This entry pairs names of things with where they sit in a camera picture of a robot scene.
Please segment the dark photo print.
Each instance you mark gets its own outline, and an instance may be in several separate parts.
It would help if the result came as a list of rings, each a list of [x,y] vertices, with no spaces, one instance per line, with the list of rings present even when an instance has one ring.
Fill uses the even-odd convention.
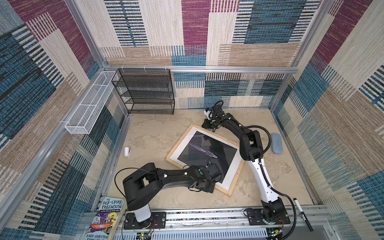
[[[215,164],[222,173],[219,183],[223,183],[236,152],[237,149],[234,147],[196,131],[182,148],[177,159],[189,166]]]

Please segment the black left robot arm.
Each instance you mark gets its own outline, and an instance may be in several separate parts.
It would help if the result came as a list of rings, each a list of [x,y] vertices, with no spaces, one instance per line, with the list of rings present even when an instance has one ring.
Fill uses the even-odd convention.
[[[181,170],[157,168],[147,163],[141,168],[123,168],[114,176],[114,184],[126,199],[128,217],[124,217],[124,230],[164,228],[157,217],[152,216],[150,201],[164,189],[186,187],[191,192],[213,193],[216,183],[224,178],[219,167],[207,162],[205,165],[185,165]]]

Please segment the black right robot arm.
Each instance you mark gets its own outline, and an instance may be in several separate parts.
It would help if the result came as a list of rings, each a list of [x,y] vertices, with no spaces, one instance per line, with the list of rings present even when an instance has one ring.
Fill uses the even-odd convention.
[[[206,119],[202,127],[213,132],[220,127],[228,129],[239,139],[239,151],[242,159],[250,166],[261,192],[263,206],[263,219],[268,224],[279,220],[286,224],[283,218],[286,216],[286,208],[281,199],[289,200],[294,220],[292,227],[296,226],[297,216],[294,201],[286,194],[277,191],[271,182],[264,161],[264,155],[272,144],[272,137],[268,130],[262,126],[244,126],[235,117],[225,113],[222,109],[224,101],[216,102],[212,107],[206,108]]]

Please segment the grey blue oval case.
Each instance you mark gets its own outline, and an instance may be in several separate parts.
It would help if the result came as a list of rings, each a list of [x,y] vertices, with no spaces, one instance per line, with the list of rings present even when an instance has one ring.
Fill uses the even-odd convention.
[[[272,152],[277,155],[281,155],[283,153],[283,139],[280,134],[272,133],[271,134],[271,148]]]

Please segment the small white plastic device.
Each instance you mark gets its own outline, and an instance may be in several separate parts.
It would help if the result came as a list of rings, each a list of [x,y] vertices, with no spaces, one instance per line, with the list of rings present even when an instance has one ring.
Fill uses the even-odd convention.
[[[131,153],[131,148],[130,147],[125,147],[124,148],[124,156],[126,158],[128,158],[130,156],[130,153]]]

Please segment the black marker pen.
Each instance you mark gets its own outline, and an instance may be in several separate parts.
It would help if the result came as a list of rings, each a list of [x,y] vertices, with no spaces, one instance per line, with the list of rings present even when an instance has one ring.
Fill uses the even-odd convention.
[[[310,232],[313,232],[314,229],[313,229],[310,221],[308,220],[308,218],[307,218],[307,216],[306,216],[306,214],[305,214],[305,212],[304,212],[304,210],[303,210],[302,206],[300,205],[300,203],[299,203],[297,198],[294,198],[294,203],[296,204],[296,206],[297,206],[297,208],[298,208],[298,210],[299,210],[299,212],[301,214],[301,217],[304,220],[304,222],[306,223],[308,229],[310,230]]]

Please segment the colourful treehouse book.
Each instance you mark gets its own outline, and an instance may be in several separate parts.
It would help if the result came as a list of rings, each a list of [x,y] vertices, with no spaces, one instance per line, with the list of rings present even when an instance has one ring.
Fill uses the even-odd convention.
[[[105,197],[83,239],[112,240],[125,208],[125,199]]]

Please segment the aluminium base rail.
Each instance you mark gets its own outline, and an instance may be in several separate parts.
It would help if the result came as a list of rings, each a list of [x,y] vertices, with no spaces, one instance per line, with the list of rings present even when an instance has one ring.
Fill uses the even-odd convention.
[[[339,234],[332,226],[331,216],[325,206],[306,205],[302,207],[308,222],[297,211],[297,223],[290,240],[338,240]],[[263,221],[251,224],[245,216],[245,208],[213,209],[169,209],[165,218],[158,221],[164,228],[154,230],[119,230],[116,240],[265,240],[279,239],[275,230],[282,230],[285,236],[292,228],[286,221],[276,225],[265,225]]]

